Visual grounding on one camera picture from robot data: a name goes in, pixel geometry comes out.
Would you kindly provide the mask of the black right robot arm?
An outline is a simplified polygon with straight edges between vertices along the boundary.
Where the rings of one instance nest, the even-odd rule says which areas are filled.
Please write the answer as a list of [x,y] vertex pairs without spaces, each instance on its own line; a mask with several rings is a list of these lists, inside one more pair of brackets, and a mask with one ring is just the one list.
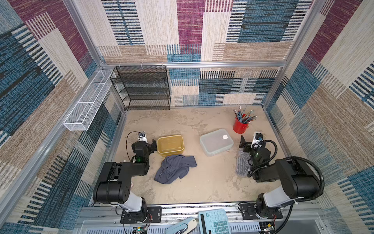
[[323,194],[325,180],[312,161],[301,157],[276,159],[277,144],[256,132],[252,141],[242,136],[239,144],[237,174],[257,183],[280,181],[281,185],[258,195],[255,202],[239,202],[243,219],[281,216],[280,209],[297,202],[311,201]]

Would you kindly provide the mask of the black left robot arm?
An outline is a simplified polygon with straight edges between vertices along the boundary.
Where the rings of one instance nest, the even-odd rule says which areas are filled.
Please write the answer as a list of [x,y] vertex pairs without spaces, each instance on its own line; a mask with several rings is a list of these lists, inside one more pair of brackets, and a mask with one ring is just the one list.
[[150,154],[157,151],[156,140],[151,144],[137,141],[131,145],[135,161],[106,162],[93,190],[95,203],[110,204],[123,209],[122,224],[150,222],[152,214],[143,197],[131,191],[132,178],[147,175]]

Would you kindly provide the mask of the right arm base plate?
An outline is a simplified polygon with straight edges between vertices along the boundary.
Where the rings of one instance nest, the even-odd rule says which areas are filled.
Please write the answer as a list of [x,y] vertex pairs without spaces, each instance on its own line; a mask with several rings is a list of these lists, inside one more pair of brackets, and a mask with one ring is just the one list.
[[282,219],[280,208],[268,208],[254,202],[239,202],[237,205],[243,220]]

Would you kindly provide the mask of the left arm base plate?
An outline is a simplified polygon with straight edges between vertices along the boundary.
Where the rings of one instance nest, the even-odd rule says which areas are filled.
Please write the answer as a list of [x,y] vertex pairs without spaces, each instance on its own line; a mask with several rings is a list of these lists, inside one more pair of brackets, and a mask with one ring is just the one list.
[[161,215],[162,215],[161,206],[141,208],[139,212],[127,212],[123,210],[120,223],[121,224],[160,223]]

